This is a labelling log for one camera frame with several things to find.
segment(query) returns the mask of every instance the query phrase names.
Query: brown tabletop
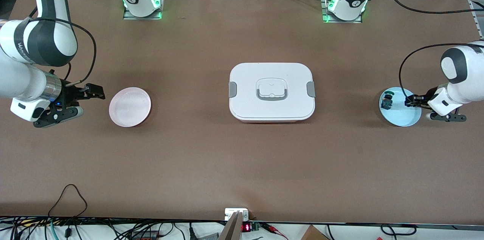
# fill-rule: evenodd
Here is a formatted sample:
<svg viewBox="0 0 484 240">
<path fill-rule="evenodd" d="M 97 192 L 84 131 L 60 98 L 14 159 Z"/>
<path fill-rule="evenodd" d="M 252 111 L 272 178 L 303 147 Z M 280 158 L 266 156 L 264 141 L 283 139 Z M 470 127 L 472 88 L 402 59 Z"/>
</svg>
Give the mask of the brown tabletop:
<svg viewBox="0 0 484 240">
<path fill-rule="evenodd" d="M 466 0 L 401 0 L 425 10 L 467 9 Z M 89 82 L 106 100 L 48 129 L 0 101 L 0 214 L 45 215 L 75 183 L 86 216 L 221 219 L 246 207 L 270 221 L 484 225 L 484 104 L 466 123 L 422 119 L 390 126 L 375 99 L 398 85 L 398 67 L 419 47 L 478 39 L 470 13 L 428 15 L 372 0 L 363 24 L 323 23 L 318 0 L 166 0 L 159 21 L 123 21 L 120 0 L 69 0 L 73 22 L 98 44 Z M 12 19 L 34 0 L 18 0 Z M 71 80 L 90 66 L 81 31 Z M 406 64 L 416 93 L 445 81 L 445 47 Z M 316 111 L 292 124 L 247 124 L 228 108 L 230 70 L 242 62 L 300 62 L 316 85 Z M 63 77 L 65 68 L 56 73 Z M 137 128 L 109 118 L 126 87 L 152 97 Z M 81 209 L 74 190 L 53 212 Z"/>
</svg>

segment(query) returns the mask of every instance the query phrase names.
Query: white container lid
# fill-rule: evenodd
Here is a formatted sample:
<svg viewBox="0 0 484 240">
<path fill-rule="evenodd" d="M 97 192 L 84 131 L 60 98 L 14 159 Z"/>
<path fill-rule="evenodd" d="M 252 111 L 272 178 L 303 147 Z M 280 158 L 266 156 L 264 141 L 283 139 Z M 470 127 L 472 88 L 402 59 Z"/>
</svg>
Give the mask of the white container lid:
<svg viewBox="0 0 484 240">
<path fill-rule="evenodd" d="M 230 72 L 230 112 L 243 122 L 295 122 L 315 109 L 313 75 L 301 63 L 241 63 Z"/>
</svg>

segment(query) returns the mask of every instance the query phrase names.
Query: white floor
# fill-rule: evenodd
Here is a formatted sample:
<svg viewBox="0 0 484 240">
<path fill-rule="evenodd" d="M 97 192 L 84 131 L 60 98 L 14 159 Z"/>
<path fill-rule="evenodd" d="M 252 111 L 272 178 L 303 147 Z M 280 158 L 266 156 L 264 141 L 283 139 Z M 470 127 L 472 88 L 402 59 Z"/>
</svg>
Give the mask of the white floor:
<svg viewBox="0 0 484 240">
<path fill-rule="evenodd" d="M 298 224 L 272 224 L 281 233 L 285 234 L 289 240 L 300 240 L 306 232 L 308 225 Z M 185 239 L 190 239 L 188 231 L 188 223 L 177 223 L 177 226 L 183 230 Z M 221 233 L 223 226 L 218 223 L 193 223 L 195 234 L 198 238 L 208 236 L 214 233 Z M 132 225 L 115 226 L 120 232 L 132 228 Z M 67 227 L 55 226 L 56 234 L 59 240 L 64 240 L 64 232 Z M 108 226 L 84 225 L 78 226 L 79 233 L 82 240 L 114 240 L 116 235 Z M 316 228 L 325 234 L 328 238 L 329 234 L 325 225 L 316 225 Z M 73 235 L 69 240 L 80 240 L 73 230 Z M 162 226 L 160 233 L 166 234 L 171 229 L 171 224 L 166 223 Z M 395 228 L 397 233 L 408 233 L 412 229 Z M 394 240 L 394 237 L 383 234 L 380 227 L 368 226 L 331 226 L 331 232 L 335 240 L 376 240 L 381 237 L 383 240 Z M 10 230 L 0 232 L 0 239 L 10 239 Z M 259 230 L 249 233 L 242 233 L 242 240 L 254 240 L 263 237 L 261 240 L 285 240 L 279 235 L 268 233 L 265 230 Z M 31 240 L 45 240 L 44 229 L 37 228 L 30 237 Z M 183 236 L 176 228 L 163 237 L 164 240 L 183 240 Z M 484 239 L 484 231 L 465 231 L 465 230 L 447 230 L 447 229 L 417 229 L 417 233 L 411 236 L 398 236 L 398 240 L 482 240 Z M 47 240 L 55 240 L 50 228 L 47 228 Z"/>
</svg>

